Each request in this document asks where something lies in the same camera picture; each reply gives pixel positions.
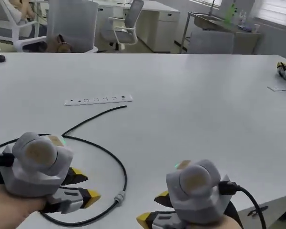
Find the person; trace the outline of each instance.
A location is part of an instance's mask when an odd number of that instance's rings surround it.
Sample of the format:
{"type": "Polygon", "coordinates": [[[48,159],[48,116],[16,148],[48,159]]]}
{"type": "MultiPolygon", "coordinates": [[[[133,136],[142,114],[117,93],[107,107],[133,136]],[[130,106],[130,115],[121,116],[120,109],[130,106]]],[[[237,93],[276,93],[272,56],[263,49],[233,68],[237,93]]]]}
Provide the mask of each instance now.
{"type": "MultiPolygon", "coordinates": [[[[18,25],[24,25],[35,18],[35,12],[31,8],[29,0],[3,0],[11,16],[18,25]]],[[[19,36],[21,39],[34,37],[34,26],[26,26],[20,29],[19,36]]],[[[40,25],[39,36],[46,36],[47,27],[40,25]]]]}
{"type": "MultiPolygon", "coordinates": [[[[17,228],[31,213],[42,210],[44,198],[20,198],[9,194],[0,185],[0,229],[17,228]]],[[[192,229],[240,229],[239,224],[229,216],[213,225],[193,226],[192,229]]]]}

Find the floor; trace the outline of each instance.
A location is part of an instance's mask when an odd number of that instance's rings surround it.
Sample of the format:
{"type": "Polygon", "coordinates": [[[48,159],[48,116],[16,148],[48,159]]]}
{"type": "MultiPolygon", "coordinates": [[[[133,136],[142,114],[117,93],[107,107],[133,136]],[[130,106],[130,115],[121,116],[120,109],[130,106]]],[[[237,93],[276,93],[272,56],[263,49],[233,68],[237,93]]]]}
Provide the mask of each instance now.
{"type": "MultiPolygon", "coordinates": [[[[114,51],[114,47],[111,47],[109,44],[105,42],[98,42],[96,46],[101,51],[106,51],[106,53],[112,53],[114,51]]],[[[16,52],[13,45],[0,43],[0,52],[16,52]]],[[[121,53],[153,53],[143,42],[140,40],[135,45],[122,45],[121,53]]],[[[174,44],[172,47],[171,53],[177,54],[179,53],[179,46],[174,44]]]]}
{"type": "MultiPolygon", "coordinates": [[[[115,52],[114,48],[111,47],[106,42],[101,39],[97,39],[96,46],[100,51],[106,51],[105,53],[115,52]]],[[[180,47],[176,44],[173,45],[170,50],[172,54],[179,54],[180,47]]],[[[0,52],[16,52],[13,45],[0,43],[0,52]]],[[[153,53],[143,42],[140,40],[135,45],[122,45],[121,53],[153,53]]],[[[270,227],[270,229],[286,229],[286,221],[281,222],[277,221],[274,225],[270,227]]]]}

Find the white chair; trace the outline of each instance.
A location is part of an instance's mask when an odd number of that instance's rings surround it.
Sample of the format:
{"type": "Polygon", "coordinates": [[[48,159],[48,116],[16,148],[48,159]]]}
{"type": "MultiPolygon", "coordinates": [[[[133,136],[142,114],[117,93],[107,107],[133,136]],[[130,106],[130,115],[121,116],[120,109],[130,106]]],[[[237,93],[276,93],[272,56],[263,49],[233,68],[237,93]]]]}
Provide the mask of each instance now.
{"type": "Polygon", "coordinates": [[[32,25],[35,26],[34,36],[38,37],[39,23],[37,21],[31,21],[27,23],[25,23],[24,21],[22,22],[23,24],[21,25],[17,24],[5,2],[3,0],[0,0],[0,40],[12,42],[13,44],[15,44],[15,42],[21,42],[19,38],[20,30],[29,29],[30,31],[29,27],[31,27],[32,25]]]}
{"type": "Polygon", "coordinates": [[[189,54],[233,54],[234,34],[220,31],[192,32],[189,54]]]}
{"type": "Polygon", "coordinates": [[[96,18],[99,4],[88,0],[50,0],[46,37],[16,43],[18,52],[23,46],[63,36],[73,52],[97,52],[94,46],[96,18]]]}
{"type": "Polygon", "coordinates": [[[101,36],[109,43],[116,43],[116,50],[119,50],[119,44],[136,44],[138,42],[135,28],[143,5],[143,0],[133,0],[125,19],[108,18],[101,28],[101,36]],[[114,26],[114,21],[124,22],[125,27],[114,26]]]}

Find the brown bag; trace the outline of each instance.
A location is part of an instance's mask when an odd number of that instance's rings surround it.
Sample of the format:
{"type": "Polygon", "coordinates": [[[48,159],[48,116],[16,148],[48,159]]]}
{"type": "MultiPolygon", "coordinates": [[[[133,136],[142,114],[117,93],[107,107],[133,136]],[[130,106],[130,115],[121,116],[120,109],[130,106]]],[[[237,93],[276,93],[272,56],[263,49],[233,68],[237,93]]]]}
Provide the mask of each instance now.
{"type": "Polygon", "coordinates": [[[49,39],[47,41],[47,49],[45,52],[63,52],[70,53],[72,52],[72,45],[65,42],[64,38],[61,35],[58,35],[55,38],[49,39]]]}

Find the white cabinet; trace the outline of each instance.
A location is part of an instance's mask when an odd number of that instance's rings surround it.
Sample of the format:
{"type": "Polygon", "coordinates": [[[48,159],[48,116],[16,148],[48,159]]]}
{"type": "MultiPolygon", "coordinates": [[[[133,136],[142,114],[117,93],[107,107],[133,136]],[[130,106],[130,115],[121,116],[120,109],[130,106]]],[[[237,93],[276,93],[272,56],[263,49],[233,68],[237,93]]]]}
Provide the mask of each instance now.
{"type": "Polygon", "coordinates": [[[136,32],[153,52],[170,52],[178,20],[179,12],[142,11],[136,32]]]}

